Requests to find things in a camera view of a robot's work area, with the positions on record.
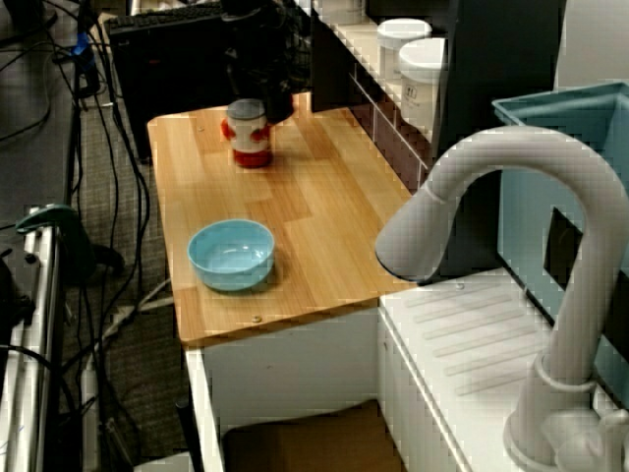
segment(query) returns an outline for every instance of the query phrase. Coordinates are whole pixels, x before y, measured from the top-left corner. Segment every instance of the bowl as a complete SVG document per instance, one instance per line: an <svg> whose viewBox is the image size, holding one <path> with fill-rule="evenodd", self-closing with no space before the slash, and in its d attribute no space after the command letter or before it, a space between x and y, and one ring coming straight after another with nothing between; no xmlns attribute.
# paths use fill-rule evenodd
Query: bowl
<svg viewBox="0 0 629 472"><path fill-rule="evenodd" d="M263 225L226 219L206 226L188 244L188 258L208 287L235 291L262 282L273 267L275 241Z"/></svg>

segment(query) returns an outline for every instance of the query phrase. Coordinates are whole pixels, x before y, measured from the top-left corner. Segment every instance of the faucet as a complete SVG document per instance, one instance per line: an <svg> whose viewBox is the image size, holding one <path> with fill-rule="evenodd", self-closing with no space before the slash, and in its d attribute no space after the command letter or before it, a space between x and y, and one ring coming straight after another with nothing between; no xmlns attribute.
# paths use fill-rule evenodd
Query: faucet
<svg viewBox="0 0 629 472"><path fill-rule="evenodd" d="M629 199L591 148L532 126L481 131L446 152L426 183L375 241L380 263L412 281L437 270L461 197L479 177L505 168L540 171L568 187L586 228L548 346L536 358L507 419L503 440L527 472L621 472L629 413L592 409L593 365L629 241Z"/></svg>

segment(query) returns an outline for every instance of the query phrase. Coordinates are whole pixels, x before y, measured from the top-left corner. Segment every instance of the dark cabinet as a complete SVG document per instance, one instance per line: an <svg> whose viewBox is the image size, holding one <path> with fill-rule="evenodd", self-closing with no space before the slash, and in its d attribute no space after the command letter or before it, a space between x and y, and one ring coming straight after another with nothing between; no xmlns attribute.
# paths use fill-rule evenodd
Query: dark cabinet
<svg viewBox="0 0 629 472"><path fill-rule="evenodd" d="M566 0L451 0L444 15L443 4L436 0L369 0L368 12L377 14L377 21L396 13L427 18L421 12L427 7L440 12L440 21L447 18L435 29L436 34L444 30L447 39L446 67L439 85L430 156L422 162L430 167L461 139L500 126L493 114L493 100L552 89L565 3ZM348 87L347 77L352 68L362 66L315 13L312 22L313 111L356 104L356 94ZM373 109L367 104L358 107L359 113L363 118L376 113L377 118L379 103L372 98L368 98L368 103ZM392 123L398 129L397 135L407 139L399 132L399 125ZM441 266L430 282L500 266L499 198L497 172L469 189L459 206Z"/></svg>

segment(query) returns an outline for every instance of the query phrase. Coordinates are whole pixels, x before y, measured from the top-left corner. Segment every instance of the light blue container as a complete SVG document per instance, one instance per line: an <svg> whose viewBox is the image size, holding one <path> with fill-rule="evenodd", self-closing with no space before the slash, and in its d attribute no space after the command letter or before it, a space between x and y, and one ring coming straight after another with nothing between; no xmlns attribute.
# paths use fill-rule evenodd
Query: light blue container
<svg viewBox="0 0 629 472"><path fill-rule="evenodd" d="M210 288L243 290L262 282L273 267L275 241L263 225L227 219L206 226L190 240L188 258Z"/></svg>
<svg viewBox="0 0 629 472"><path fill-rule="evenodd" d="M624 131L629 86L623 82L517 96L492 105L504 124L560 131L588 145L612 166L615 156L629 151L629 134Z"/></svg>
<svg viewBox="0 0 629 472"><path fill-rule="evenodd" d="M626 83L535 93L492 104L506 125L550 128L586 144L611 165L629 193ZM555 207L583 231L581 207L566 188L535 172L503 171L501 194L498 252L555 319L563 290L543 269L545 241ZM629 274L629 249L622 269ZM605 336L600 341L596 367L614 394L629 404L629 364Z"/></svg>

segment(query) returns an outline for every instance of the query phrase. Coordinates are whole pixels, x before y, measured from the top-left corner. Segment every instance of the wooden tabletop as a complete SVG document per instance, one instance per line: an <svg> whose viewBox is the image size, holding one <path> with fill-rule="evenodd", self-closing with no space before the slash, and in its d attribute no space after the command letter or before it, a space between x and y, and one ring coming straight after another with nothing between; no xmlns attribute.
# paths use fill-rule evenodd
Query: wooden tabletop
<svg viewBox="0 0 629 472"><path fill-rule="evenodd" d="M272 162L239 167L219 123L225 108L148 124L179 336L186 346L310 323L377 305L416 285L386 272L375 237L410 194L347 109L312 114L310 96L271 132ZM190 238L227 218L258 221L275 238L266 282L241 292L203 285Z"/></svg>

